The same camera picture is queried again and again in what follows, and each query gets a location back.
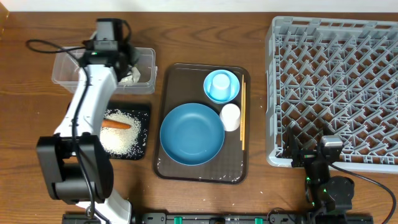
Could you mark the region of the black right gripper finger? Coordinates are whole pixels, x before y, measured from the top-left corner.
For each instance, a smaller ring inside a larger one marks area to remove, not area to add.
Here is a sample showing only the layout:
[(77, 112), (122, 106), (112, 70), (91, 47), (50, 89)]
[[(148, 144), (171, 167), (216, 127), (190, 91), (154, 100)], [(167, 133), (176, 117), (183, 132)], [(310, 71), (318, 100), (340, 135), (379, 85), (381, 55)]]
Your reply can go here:
[(292, 128), (287, 128), (287, 142), (282, 155), (286, 158), (295, 159), (299, 154), (299, 146)]
[(320, 142), (323, 136), (330, 135), (331, 131), (327, 125), (322, 128), (317, 129), (316, 127), (309, 128), (305, 132), (305, 141), (303, 143), (304, 148), (315, 148), (315, 146)]

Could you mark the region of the white paper napkin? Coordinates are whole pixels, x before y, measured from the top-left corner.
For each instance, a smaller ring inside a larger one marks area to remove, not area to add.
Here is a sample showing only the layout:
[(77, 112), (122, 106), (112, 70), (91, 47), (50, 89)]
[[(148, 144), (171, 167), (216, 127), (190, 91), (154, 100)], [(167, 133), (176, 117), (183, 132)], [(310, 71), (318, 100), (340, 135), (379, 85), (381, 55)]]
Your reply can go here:
[(119, 82), (120, 85), (133, 85), (137, 83), (141, 77), (140, 71), (137, 67), (130, 66), (130, 71), (127, 73), (127, 76), (122, 78)]

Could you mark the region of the white cup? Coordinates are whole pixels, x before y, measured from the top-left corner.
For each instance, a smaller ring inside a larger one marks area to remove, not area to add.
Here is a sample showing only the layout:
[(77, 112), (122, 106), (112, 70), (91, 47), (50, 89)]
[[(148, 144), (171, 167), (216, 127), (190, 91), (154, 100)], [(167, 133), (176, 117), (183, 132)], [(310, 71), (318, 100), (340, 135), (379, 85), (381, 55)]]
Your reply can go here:
[(235, 131), (240, 126), (241, 110), (236, 104), (233, 103), (224, 105), (220, 112), (220, 119), (223, 123), (225, 131)]

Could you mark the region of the orange carrot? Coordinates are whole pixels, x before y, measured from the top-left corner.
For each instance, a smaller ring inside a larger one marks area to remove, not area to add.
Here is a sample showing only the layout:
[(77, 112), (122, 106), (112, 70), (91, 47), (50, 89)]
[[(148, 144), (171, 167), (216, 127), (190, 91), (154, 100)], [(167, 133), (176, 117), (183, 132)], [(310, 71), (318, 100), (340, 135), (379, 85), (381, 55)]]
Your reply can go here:
[(130, 124), (122, 123), (119, 121), (114, 121), (110, 119), (104, 119), (101, 124), (102, 128), (115, 128), (115, 129), (129, 129)]

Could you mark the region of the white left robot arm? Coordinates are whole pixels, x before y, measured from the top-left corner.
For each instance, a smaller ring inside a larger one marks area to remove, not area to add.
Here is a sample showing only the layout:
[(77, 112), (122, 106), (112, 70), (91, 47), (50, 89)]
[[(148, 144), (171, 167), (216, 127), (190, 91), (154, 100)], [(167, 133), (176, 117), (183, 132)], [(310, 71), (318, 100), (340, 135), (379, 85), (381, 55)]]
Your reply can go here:
[(85, 209), (78, 223), (133, 223), (132, 204), (114, 189), (113, 167), (100, 143), (104, 113), (118, 82), (137, 58), (125, 41), (96, 40), (81, 57), (61, 48), (79, 66), (79, 82), (52, 136), (39, 138), (37, 155), (47, 191)]

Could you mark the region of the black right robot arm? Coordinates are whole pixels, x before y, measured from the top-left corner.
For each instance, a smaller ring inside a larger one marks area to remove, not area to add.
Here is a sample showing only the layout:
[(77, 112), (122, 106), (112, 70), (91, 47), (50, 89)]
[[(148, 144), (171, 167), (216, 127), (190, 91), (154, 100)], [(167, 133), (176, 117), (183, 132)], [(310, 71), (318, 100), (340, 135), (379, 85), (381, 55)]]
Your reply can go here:
[(347, 223), (351, 210), (354, 182), (348, 177), (331, 176), (329, 165), (336, 162), (343, 149), (343, 140), (328, 128), (314, 149), (299, 149), (292, 128), (287, 129), (285, 149), (291, 155), (292, 167), (305, 169), (305, 196), (313, 208), (295, 219), (295, 223)]

